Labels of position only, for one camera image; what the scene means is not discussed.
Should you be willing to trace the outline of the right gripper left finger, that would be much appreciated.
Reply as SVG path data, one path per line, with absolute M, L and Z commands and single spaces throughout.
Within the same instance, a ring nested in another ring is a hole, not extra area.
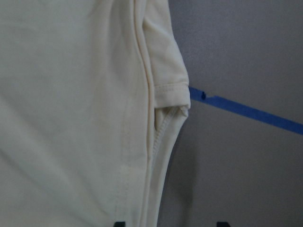
M 114 227 L 125 227 L 124 221 L 117 221 L 114 223 Z

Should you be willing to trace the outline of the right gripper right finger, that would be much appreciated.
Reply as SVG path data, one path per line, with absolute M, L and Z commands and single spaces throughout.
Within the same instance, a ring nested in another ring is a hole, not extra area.
M 228 222 L 225 222 L 225 221 L 218 221 L 216 223 L 216 227 L 230 227 L 230 224 Z

